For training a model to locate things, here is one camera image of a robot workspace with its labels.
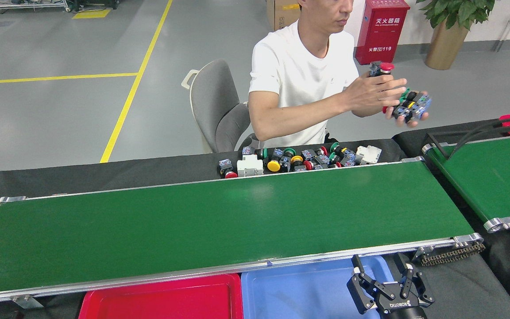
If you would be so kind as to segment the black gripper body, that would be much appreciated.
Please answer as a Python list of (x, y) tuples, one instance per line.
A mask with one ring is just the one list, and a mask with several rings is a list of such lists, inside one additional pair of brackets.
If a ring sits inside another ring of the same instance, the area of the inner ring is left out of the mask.
[(409, 298), (406, 299), (397, 296), (394, 300), (387, 299), (385, 296), (380, 296), (380, 299), (375, 301), (375, 303), (381, 319), (428, 318), (419, 303), (419, 298), (416, 296), (409, 296)]

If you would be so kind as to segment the person's left hand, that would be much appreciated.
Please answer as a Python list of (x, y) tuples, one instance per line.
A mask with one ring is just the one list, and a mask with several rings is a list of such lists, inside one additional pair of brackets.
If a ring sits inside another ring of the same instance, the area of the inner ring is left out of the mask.
[(420, 119), (416, 119), (416, 120), (409, 119), (409, 121), (406, 121), (407, 117), (404, 115), (401, 115), (400, 117), (397, 117), (397, 118), (393, 117), (392, 116), (393, 109), (394, 109), (394, 107), (392, 107), (392, 106), (387, 107), (385, 110), (384, 116), (387, 120), (393, 121), (397, 127), (407, 126), (408, 128), (415, 128), (415, 127), (417, 127), (417, 125), (419, 124), (420, 121), (426, 121), (429, 118), (429, 113), (425, 112), (425, 113), (423, 113), (423, 115), (421, 116)]

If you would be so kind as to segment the person's right hand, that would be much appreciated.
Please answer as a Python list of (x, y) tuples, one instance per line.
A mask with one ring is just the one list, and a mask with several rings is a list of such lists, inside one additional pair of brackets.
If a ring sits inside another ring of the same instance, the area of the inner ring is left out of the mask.
[(357, 117), (370, 117), (380, 113), (384, 107), (398, 105), (406, 84), (405, 78), (392, 75), (369, 77), (366, 73), (342, 91), (342, 102), (345, 109)]

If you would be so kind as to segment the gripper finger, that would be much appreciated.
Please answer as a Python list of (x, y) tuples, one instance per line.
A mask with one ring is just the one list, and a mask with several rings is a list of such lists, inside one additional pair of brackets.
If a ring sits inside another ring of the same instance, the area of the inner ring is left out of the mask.
[(403, 253), (395, 253), (394, 262), (402, 277), (393, 289), (392, 308), (429, 307), (434, 298), (427, 291), (423, 273)]
[(360, 314), (380, 306), (381, 297), (388, 300), (395, 299), (395, 293), (389, 288), (389, 284), (374, 280), (366, 274), (358, 255), (352, 257), (352, 264), (354, 275), (348, 281), (347, 287)]

